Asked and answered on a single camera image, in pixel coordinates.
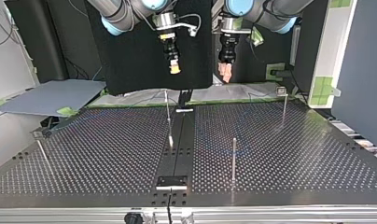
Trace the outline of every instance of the metal rod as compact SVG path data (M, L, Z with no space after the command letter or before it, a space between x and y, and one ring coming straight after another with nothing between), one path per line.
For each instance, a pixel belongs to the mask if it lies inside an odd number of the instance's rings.
M40 140L37 139L36 142L37 142L37 144L39 145L40 151L41 151L41 153L43 154L44 159L45 159L46 161L48 161L49 158L47 157L46 151L44 150L43 145L41 144Z
M288 94L285 96L285 105L284 105L284 118L285 118L285 115L286 115L286 108L287 108L287 98L288 98Z
M235 187L235 167L236 167L237 139L232 139L232 185Z
M167 121L168 121L168 127L169 127L169 145L171 148L174 147L174 139L172 137L172 121L171 121L171 113L169 111L169 97L168 97L168 91L165 90L165 103L166 103L166 113L167 113Z

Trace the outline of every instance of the black cable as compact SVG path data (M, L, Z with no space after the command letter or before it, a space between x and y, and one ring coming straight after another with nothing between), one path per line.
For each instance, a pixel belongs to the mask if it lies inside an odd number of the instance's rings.
M3 44L5 44L11 38L11 36L13 35L13 32L14 32L13 25L11 24L10 33L8 34L8 36L7 36L7 38L5 40L3 40L2 42L0 42L0 46L3 45Z
M259 58L258 58L258 55L256 55L256 52L255 52L255 50L253 49L253 39L252 39L252 36L253 36L253 28L256 28L256 26L255 25L253 25L252 26L252 30L250 31L250 49L252 50L252 54L253 54L253 56L255 57L255 59L256 59L256 61L258 61L259 63L265 63L265 61L264 60L260 60Z
M76 78L78 78L78 76L82 76L84 77L85 79L87 80L90 80L90 76L88 75L88 73L80 66L78 66L76 63L73 63L72 61L70 61L69 59L67 58L64 58L67 62L69 62L73 68L76 70Z
M308 105L308 99L304 96L304 91L299 86L299 82L297 82L296 77L294 76L293 71L290 70L291 77L293 77L294 82L296 83L297 88L299 88L299 91L301 92L302 98L304 98L305 103Z
M173 224L173 221L172 221L172 214L171 214L171 207L169 206L170 203L171 203L171 194L169 194L168 206L166 207L166 210L167 210L167 212L168 212L169 224Z

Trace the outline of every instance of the cable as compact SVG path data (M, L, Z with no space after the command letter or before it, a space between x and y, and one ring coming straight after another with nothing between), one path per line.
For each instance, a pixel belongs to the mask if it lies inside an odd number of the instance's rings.
M198 14L195 14L195 13L192 13L192 14L187 14L187 15L184 15L184 16L181 16L181 17L178 17L178 19L185 19L185 18L188 18L188 17L197 17L198 18L198 30L201 29L201 26L202 26L202 18L200 15Z
M102 68L103 68L103 67L101 66L101 67L99 68L98 72L95 73L95 76L93 76L92 81L95 81L96 77L97 77L98 74L101 72Z
M308 99L305 98L305 96L304 96L304 94L303 94L304 91L302 90L302 88L300 88L300 86L299 86L299 82L297 82L296 77L294 76L293 71L290 70L290 74L291 74L291 76L293 77L293 80L294 80L294 82L296 83L297 88L299 88L299 91L301 92L302 98L304 98L305 103L308 105L308 104L309 104L309 103L308 103Z
M3 44L5 44L11 38L11 36L13 35L13 31L14 31L13 25L11 25L10 33L8 34L8 36L7 36L7 38L5 40L3 40L2 42L0 42L0 46L3 45Z
M171 203L171 193L169 194L168 206L166 207L166 210L168 212L169 224L173 224L170 203Z
M140 10L138 10L137 8L135 8L132 4L131 4L131 8L137 13L139 14L142 19L147 23L148 27L150 27L150 29L152 31L156 31L156 29L153 27L153 25L151 25L151 23L147 20L147 18L145 17L145 15L142 14L142 12Z
M79 12L81 15L85 16L85 17L89 17L86 13L84 13L83 11L81 11L80 9L78 9L73 3L71 0L68 0L69 3L70 3L70 6L72 6L72 8L74 8L77 12Z
M6 33L6 35L9 35L9 32L3 27L2 23L0 22L0 28ZM12 36L10 37L12 41L14 41L16 44L20 44L16 39L14 39Z
M82 76L84 77L85 79L87 80L90 80L90 77L88 75L88 73L80 66L78 66L77 64L73 63L72 61L70 61L69 59L67 58L64 58L67 62L69 62L76 70L77 72L77 76L76 78L78 78L78 76Z
M256 61L258 61L259 63L265 63L264 60L260 60L258 58L258 55L256 55L255 50L253 49L253 43L252 43L253 28L256 28L256 26L254 24L253 24L252 30L250 31L250 41L249 41L250 42L249 43L250 44L250 49L252 50L252 54L255 57Z

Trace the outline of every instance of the white wall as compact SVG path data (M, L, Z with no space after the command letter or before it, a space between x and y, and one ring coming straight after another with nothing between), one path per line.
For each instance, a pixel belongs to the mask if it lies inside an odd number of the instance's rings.
M5 9L3 0L0 8ZM0 22L10 31L8 21L0 15ZM0 42L6 39L7 34L0 28ZM30 68L25 59L21 45L9 39L0 46L0 98L23 91L35 85Z
M352 0L350 7L333 7L328 10L314 70L310 99L313 96L314 81L317 77L332 77L331 86L337 88L356 4L357 0ZM326 105L310 104L310 107L331 108L333 101L334 96L330 96Z
M5 9L2 0L0 8ZM4 17L0 16L0 22L10 31ZM7 34L0 28L0 42L6 37ZM32 63L26 57L23 46L10 39L0 46L0 99L36 85L31 67ZM30 132L39 126L42 119L41 116L0 113L0 165L34 142Z

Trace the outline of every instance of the vertical steel pin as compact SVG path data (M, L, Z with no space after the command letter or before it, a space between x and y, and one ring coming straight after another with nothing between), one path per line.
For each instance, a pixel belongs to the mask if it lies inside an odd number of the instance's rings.
M235 189L235 168L236 168L237 139L232 139L232 187Z
M46 161L48 161L49 158L47 157L46 151L44 150L43 145L41 144L40 140L37 139L36 142L37 142L37 144L39 145L40 151L41 151L41 153L43 154L44 159L45 159Z
M284 105L284 120L285 120L285 115L286 115L286 108L287 108L287 98L288 94L285 95L285 105Z

